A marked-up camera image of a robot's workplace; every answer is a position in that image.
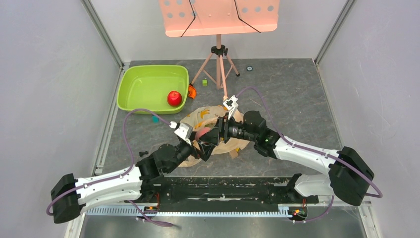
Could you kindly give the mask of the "pink fake peach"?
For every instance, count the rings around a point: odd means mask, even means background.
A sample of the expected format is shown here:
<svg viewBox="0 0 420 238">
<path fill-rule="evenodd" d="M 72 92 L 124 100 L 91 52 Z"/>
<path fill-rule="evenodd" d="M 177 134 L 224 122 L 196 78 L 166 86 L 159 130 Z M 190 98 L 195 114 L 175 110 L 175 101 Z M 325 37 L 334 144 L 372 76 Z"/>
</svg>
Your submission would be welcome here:
<svg viewBox="0 0 420 238">
<path fill-rule="evenodd" d="M 196 132 L 195 140 L 198 141 L 204 134 L 208 133 L 211 130 L 209 127 L 203 127 Z"/>
</svg>

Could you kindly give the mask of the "red fake fruit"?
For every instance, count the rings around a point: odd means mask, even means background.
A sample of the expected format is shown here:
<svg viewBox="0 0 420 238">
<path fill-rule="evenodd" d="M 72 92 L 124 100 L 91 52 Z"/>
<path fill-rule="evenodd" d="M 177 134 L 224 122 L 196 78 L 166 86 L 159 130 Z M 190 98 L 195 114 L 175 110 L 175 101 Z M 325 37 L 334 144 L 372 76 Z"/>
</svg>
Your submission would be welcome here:
<svg viewBox="0 0 420 238">
<path fill-rule="evenodd" d="M 178 91 L 171 91 L 167 96 L 167 103 L 172 107 L 178 107 L 183 102 L 181 93 Z"/>
</svg>

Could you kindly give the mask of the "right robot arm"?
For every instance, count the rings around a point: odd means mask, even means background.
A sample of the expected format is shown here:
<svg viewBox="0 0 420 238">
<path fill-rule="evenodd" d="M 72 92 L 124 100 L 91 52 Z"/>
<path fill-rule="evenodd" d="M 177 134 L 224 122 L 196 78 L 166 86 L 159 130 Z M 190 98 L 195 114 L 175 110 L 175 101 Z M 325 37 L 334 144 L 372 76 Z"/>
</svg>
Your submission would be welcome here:
<svg viewBox="0 0 420 238">
<path fill-rule="evenodd" d="M 220 142 L 231 138 L 251 141 L 264 157 L 291 161 L 313 170 L 317 175 L 293 175 L 287 184 L 286 196 L 292 202 L 315 195 L 336 196 L 343 202 L 359 206 L 373 185 L 374 173 L 353 148 L 322 149 L 298 143 L 270 129 L 258 111 L 249 111 L 241 122 L 228 116 L 219 117 L 215 125 L 196 132 L 202 159 L 209 158 Z"/>
</svg>

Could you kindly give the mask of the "translucent orange plastic bag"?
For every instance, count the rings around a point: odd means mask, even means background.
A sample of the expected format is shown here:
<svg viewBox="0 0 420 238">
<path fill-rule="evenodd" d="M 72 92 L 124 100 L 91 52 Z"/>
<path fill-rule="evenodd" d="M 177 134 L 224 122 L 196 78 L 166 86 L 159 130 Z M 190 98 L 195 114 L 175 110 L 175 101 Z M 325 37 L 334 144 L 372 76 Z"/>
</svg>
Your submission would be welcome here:
<svg viewBox="0 0 420 238">
<path fill-rule="evenodd" d="M 181 122 L 189 124 L 193 128 L 193 131 L 198 131 L 203 127 L 215 125 L 218 117 L 224 116 L 226 112 L 226 107 L 221 105 L 200 107 L 185 116 Z M 231 138 L 226 143 L 221 139 L 219 145 L 213 150 L 212 155 L 222 154 L 229 156 L 231 150 L 237 150 L 239 152 L 239 150 L 243 150 L 248 144 L 249 141 L 242 139 Z"/>
</svg>

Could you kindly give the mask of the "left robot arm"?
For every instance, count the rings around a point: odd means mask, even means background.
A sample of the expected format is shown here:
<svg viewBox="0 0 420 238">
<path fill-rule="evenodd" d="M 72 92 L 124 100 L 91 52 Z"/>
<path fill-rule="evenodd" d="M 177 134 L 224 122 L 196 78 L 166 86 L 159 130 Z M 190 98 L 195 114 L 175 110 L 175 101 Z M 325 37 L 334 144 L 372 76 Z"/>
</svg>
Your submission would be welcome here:
<svg viewBox="0 0 420 238">
<path fill-rule="evenodd" d="M 119 171 L 89 178 L 63 175 L 51 190 L 47 214 L 54 223 L 61 224 L 109 202 L 138 198 L 150 202 L 156 195 L 152 184 L 157 178 L 171 173 L 190 156 L 206 161 L 215 147 L 209 142 L 200 141 L 196 147 L 180 140 L 177 146 L 164 144 L 150 156 Z"/>
</svg>

